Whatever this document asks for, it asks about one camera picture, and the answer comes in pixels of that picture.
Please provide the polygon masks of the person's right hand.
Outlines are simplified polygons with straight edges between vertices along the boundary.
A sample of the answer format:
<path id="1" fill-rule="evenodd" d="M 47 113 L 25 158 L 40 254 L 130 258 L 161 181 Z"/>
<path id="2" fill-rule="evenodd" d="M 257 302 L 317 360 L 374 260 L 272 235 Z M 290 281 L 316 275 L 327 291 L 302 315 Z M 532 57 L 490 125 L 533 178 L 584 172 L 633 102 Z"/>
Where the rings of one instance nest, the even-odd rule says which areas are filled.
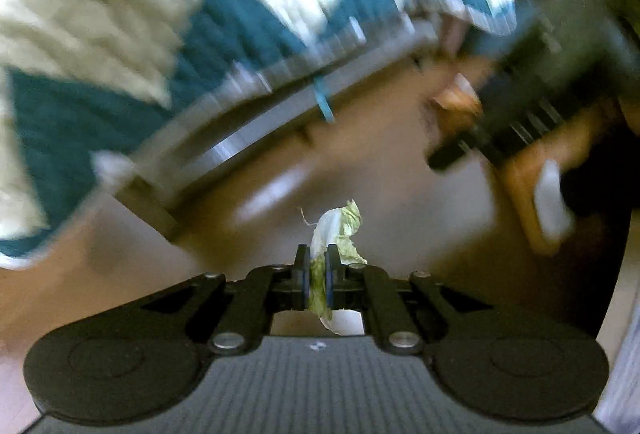
<path id="1" fill-rule="evenodd" d="M 552 255 L 581 220 L 638 209 L 639 103 L 586 108 L 497 173 L 529 246 Z"/>

